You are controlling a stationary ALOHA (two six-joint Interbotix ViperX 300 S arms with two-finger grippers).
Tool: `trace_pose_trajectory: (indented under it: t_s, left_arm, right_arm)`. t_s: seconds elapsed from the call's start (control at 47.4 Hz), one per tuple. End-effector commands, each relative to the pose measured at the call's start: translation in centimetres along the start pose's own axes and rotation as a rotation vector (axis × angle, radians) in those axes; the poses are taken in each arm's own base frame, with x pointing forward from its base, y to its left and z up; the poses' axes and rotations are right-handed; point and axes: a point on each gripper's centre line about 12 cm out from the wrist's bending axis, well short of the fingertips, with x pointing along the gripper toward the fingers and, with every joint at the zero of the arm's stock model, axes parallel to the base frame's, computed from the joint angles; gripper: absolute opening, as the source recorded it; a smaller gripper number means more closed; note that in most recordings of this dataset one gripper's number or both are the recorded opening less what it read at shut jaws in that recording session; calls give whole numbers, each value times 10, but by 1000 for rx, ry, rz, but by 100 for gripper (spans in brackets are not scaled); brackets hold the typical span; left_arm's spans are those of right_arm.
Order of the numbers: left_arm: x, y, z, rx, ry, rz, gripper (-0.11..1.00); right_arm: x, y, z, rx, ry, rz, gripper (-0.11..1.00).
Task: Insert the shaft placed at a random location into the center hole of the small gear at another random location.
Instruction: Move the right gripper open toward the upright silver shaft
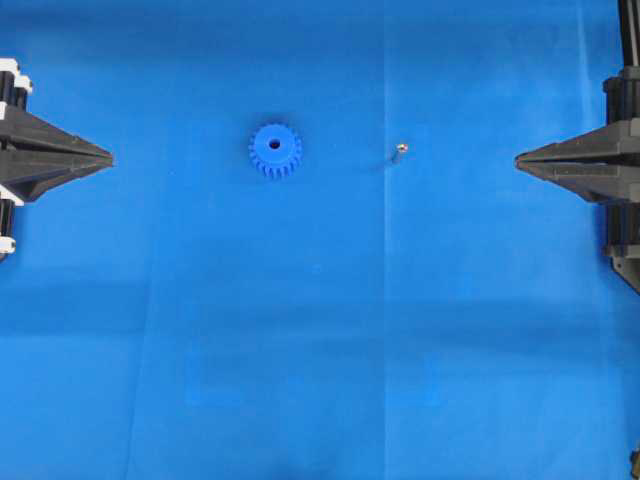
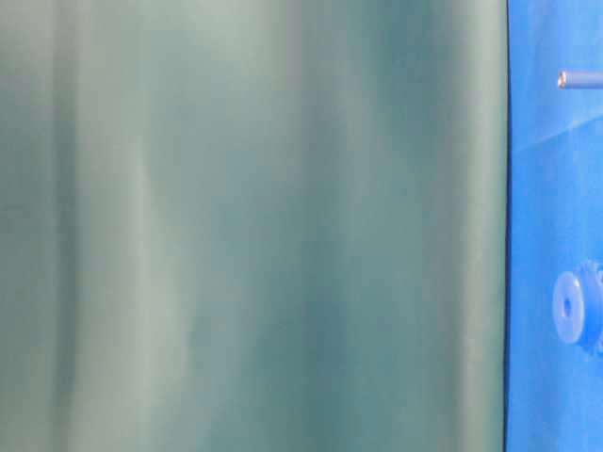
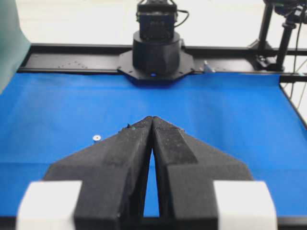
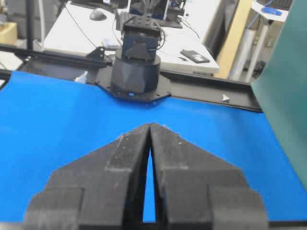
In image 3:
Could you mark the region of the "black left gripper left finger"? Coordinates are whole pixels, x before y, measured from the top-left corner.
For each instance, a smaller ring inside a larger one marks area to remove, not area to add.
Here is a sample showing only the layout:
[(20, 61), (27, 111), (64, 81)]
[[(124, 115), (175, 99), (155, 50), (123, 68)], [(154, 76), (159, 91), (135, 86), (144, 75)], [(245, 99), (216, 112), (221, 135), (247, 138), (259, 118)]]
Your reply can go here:
[(118, 230), (143, 216), (152, 121), (148, 116), (49, 167), (46, 181), (82, 182), (74, 223), (78, 230)]

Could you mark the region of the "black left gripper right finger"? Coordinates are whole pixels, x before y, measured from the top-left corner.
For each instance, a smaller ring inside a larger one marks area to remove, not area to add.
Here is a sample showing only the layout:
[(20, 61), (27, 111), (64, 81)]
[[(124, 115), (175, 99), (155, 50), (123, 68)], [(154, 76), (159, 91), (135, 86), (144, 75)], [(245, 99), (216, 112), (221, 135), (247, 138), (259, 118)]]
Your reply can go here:
[(159, 117), (152, 131), (160, 215), (175, 230), (216, 230), (213, 181), (252, 181), (249, 168)]

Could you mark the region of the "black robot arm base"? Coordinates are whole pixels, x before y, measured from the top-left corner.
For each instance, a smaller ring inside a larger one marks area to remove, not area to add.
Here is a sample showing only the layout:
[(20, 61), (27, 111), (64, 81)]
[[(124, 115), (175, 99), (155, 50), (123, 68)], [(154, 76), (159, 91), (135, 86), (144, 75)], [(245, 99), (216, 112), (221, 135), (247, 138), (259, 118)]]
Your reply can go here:
[(154, 65), (169, 73), (179, 66), (180, 36), (175, 32), (177, 5), (168, 0), (142, 0), (136, 12), (139, 31), (133, 36), (133, 66), (148, 70)]

